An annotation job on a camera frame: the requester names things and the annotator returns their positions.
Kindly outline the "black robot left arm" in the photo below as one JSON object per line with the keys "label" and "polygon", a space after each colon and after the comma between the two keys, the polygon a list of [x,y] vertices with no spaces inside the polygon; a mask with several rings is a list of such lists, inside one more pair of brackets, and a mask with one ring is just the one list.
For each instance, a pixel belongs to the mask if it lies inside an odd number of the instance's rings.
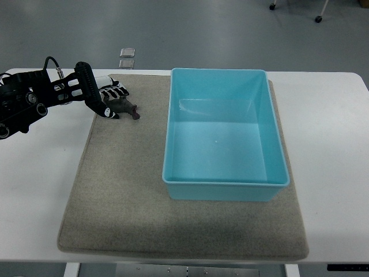
{"label": "black robot left arm", "polygon": [[77,73],[64,76],[55,58],[46,58],[41,70],[1,73],[1,139],[17,132],[28,133],[48,108],[83,101]]}

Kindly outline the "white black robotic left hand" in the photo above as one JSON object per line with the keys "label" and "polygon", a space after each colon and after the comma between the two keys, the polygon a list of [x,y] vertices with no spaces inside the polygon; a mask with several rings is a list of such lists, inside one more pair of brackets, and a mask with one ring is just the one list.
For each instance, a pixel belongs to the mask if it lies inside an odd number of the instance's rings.
{"label": "white black robotic left hand", "polygon": [[95,77],[91,66],[78,62],[74,71],[77,75],[79,89],[74,96],[80,97],[87,107],[104,118],[119,119],[117,109],[107,106],[108,101],[118,100],[129,95],[127,89],[109,76]]}

